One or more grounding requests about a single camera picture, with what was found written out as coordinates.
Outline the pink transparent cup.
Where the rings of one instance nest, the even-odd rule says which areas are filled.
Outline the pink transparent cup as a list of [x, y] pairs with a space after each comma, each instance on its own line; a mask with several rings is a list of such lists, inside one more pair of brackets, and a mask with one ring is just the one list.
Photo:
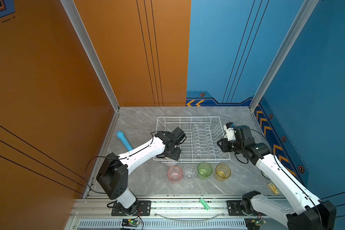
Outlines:
[[177, 183], [183, 178], [183, 171], [178, 166], [172, 166], [169, 168], [167, 175], [171, 182]]

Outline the yellow transparent cup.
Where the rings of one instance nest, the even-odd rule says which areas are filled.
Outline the yellow transparent cup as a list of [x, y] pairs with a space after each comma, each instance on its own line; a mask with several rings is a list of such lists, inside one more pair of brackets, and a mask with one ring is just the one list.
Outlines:
[[228, 165], [226, 164], [218, 164], [215, 168], [215, 178], [218, 181], [224, 181], [231, 176], [232, 172]]

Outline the clear transparent cup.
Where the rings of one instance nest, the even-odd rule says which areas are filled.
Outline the clear transparent cup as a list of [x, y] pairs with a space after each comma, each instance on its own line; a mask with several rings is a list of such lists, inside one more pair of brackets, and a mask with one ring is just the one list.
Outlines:
[[194, 179], [197, 177], [197, 167], [193, 164], [186, 164], [183, 167], [183, 176], [185, 179]]

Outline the green transparent cup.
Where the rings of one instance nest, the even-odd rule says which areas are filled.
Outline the green transparent cup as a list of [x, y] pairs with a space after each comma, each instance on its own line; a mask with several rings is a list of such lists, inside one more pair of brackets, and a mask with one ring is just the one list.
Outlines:
[[212, 166], [207, 162], [201, 162], [197, 166], [198, 177], [202, 180], [208, 179], [213, 172]]

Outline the clear upside-down glass bowl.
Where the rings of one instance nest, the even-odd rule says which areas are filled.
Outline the clear upside-down glass bowl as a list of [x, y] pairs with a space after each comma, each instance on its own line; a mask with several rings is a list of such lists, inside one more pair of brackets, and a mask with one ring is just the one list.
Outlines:
[[174, 160], [163, 160], [162, 163], [168, 167], [176, 166], [179, 162]]

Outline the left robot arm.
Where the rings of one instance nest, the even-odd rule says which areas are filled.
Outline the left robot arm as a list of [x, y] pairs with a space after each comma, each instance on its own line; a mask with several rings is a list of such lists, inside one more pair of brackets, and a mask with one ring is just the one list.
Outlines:
[[172, 132], [152, 132], [152, 138], [141, 146], [126, 153], [108, 154], [96, 176], [96, 180], [111, 200], [116, 200], [129, 213], [138, 208], [138, 199], [128, 188], [128, 176], [140, 165], [153, 157], [178, 161], [179, 145], [186, 139], [180, 128]]

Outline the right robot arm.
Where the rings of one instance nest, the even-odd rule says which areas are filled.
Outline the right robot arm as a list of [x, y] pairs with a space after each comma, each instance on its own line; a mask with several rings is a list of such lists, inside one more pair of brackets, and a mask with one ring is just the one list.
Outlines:
[[336, 219], [336, 207], [330, 201], [322, 201], [309, 191], [278, 160], [264, 143], [256, 143], [248, 126], [235, 126], [232, 122], [223, 126], [224, 137], [217, 141], [223, 152], [241, 154], [260, 169], [280, 190], [289, 202], [284, 206], [266, 198], [258, 191], [242, 196], [244, 214], [263, 213], [289, 230], [332, 230]]

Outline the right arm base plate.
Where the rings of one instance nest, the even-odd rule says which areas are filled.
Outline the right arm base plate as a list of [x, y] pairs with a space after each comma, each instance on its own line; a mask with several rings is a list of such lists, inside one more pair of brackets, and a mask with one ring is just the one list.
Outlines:
[[241, 200], [226, 201], [229, 216], [246, 216], [241, 206]]

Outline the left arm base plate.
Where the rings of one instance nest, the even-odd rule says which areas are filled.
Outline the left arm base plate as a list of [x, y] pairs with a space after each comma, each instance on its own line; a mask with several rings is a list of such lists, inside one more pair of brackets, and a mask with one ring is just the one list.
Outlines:
[[137, 200], [131, 207], [124, 208], [120, 203], [112, 207], [112, 216], [149, 216], [151, 210], [151, 201]]

